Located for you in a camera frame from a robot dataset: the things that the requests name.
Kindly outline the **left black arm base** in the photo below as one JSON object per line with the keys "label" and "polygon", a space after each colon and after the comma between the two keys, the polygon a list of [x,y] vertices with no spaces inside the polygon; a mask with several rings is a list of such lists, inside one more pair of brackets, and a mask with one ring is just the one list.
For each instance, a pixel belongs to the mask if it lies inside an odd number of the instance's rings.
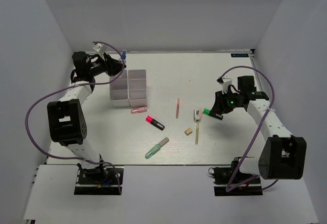
{"label": "left black arm base", "polygon": [[124,168],[107,167],[106,174],[90,174],[86,170],[78,170],[74,195],[120,195],[123,187]]}

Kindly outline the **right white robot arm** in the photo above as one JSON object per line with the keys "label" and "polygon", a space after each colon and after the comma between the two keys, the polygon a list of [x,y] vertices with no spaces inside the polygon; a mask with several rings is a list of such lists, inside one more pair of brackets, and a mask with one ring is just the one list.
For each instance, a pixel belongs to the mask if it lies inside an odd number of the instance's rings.
{"label": "right white robot arm", "polygon": [[307,143],[302,137],[294,136],[282,124],[265,92],[258,91],[254,77],[238,77],[238,89],[231,89],[232,79],[218,79],[222,90],[215,93],[212,112],[222,119],[224,114],[235,108],[244,108],[260,128],[265,142],[261,155],[239,159],[230,170],[231,178],[241,183],[249,175],[261,176],[265,180],[299,180],[303,176]]}

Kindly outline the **green cap black highlighter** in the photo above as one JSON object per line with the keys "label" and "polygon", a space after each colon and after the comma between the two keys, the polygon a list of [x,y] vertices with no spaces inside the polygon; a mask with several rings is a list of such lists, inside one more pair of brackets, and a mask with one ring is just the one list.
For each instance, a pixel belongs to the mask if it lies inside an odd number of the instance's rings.
{"label": "green cap black highlighter", "polygon": [[215,118],[215,119],[218,119],[218,120],[223,120],[223,116],[222,115],[220,115],[218,113],[215,113],[215,112],[213,112],[213,111],[211,111],[209,109],[204,108],[203,111],[202,111],[202,113],[204,115],[209,116],[209,117],[212,117],[212,118]]}

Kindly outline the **pink white mini stapler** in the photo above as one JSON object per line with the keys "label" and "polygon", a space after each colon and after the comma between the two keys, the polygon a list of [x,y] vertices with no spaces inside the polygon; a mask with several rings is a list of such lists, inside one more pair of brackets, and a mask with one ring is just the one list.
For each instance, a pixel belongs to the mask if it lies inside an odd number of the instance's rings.
{"label": "pink white mini stapler", "polygon": [[202,109],[194,109],[194,122],[200,122],[202,118]]}

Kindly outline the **blue cap clear glue bottle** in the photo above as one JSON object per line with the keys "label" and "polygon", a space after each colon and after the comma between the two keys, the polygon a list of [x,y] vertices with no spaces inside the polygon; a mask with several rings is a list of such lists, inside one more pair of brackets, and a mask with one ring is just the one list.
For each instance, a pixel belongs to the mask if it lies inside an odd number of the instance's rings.
{"label": "blue cap clear glue bottle", "polygon": [[119,59],[119,62],[125,64],[126,63],[126,57],[127,57],[127,51],[123,50],[121,52],[121,57]]}

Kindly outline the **pink cap black highlighter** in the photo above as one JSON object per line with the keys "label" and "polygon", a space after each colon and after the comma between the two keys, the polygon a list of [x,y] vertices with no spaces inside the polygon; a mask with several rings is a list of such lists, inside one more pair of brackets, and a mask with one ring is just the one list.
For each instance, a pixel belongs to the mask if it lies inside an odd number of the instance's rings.
{"label": "pink cap black highlighter", "polygon": [[157,120],[155,120],[151,116],[147,116],[146,121],[148,123],[150,123],[151,125],[153,125],[154,127],[158,128],[161,131],[163,131],[165,129],[165,126],[163,124],[161,124],[160,122],[158,122]]}

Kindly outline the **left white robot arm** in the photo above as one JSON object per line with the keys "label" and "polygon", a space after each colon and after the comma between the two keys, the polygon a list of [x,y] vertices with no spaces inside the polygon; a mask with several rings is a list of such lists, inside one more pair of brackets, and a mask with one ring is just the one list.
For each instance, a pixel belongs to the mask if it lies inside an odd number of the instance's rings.
{"label": "left white robot arm", "polygon": [[108,177],[108,170],[102,164],[103,159],[86,140],[87,125],[82,104],[95,88],[95,76],[105,73],[110,77],[118,76],[126,68],[125,63],[113,59],[110,55],[89,55],[75,52],[72,55],[75,69],[71,73],[73,87],[58,101],[48,103],[48,122],[53,142],[70,150],[78,158],[79,168],[98,183]]}

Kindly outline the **green correction tape cap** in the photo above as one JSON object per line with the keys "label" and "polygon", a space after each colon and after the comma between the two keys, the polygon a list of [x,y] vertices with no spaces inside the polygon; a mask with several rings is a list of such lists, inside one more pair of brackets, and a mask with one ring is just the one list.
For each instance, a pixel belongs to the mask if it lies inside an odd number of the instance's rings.
{"label": "green correction tape cap", "polygon": [[159,144],[154,145],[146,154],[145,159],[149,159],[152,156],[154,156],[157,152],[159,152],[161,149],[161,146]]}

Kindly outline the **pink correction tape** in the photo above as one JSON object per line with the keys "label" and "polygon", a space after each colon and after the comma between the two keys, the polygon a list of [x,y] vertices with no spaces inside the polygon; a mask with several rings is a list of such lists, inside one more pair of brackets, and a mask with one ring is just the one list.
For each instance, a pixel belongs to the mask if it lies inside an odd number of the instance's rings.
{"label": "pink correction tape", "polygon": [[145,113],[147,111],[147,107],[138,107],[131,110],[131,114],[140,114]]}

